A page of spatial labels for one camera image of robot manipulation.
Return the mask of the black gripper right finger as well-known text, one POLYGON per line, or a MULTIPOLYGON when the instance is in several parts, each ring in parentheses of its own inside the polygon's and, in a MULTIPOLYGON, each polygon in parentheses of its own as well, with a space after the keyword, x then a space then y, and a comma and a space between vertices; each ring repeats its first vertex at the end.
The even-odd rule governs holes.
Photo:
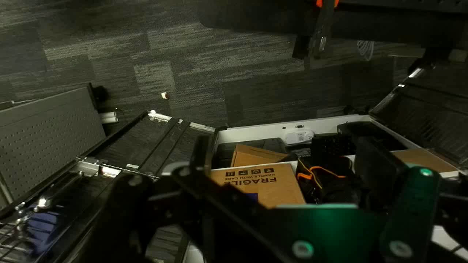
POLYGON ((360 208, 319 205, 275 212, 275 256, 282 263, 458 263, 433 241, 442 227, 468 243, 466 186, 428 167, 408 167, 380 143, 357 142, 355 174, 367 196, 360 208))

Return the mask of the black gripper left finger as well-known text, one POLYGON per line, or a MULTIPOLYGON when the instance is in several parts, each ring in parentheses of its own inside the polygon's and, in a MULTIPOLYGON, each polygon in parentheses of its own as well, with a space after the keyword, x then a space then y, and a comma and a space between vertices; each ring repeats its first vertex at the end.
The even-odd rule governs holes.
POLYGON ((199 138, 192 160, 155 181, 120 176, 73 263, 152 263, 149 243, 168 225, 180 227, 208 263, 270 260, 270 244, 254 228, 262 208, 208 177, 211 143, 199 138))

